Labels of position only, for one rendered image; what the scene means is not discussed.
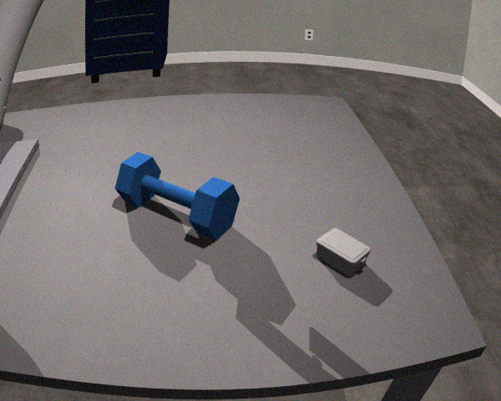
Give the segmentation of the blue hexagonal dumbbell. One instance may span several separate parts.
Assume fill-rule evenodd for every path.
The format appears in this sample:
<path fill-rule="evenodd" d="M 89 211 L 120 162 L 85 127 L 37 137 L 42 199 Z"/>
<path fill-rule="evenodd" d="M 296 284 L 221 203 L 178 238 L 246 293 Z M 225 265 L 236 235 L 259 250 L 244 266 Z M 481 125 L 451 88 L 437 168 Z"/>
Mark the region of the blue hexagonal dumbbell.
<path fill-rule="evenodd" d="M 232 227 L 240 201 L 234 184 L 212 177 L 194 193 L 159 180 L 160 172 L 152 156 L 137 152 L 121 163 L 115 189 L 138 208 L 154 195 L 190 208 L 195 231 L 214 241 Z"/>

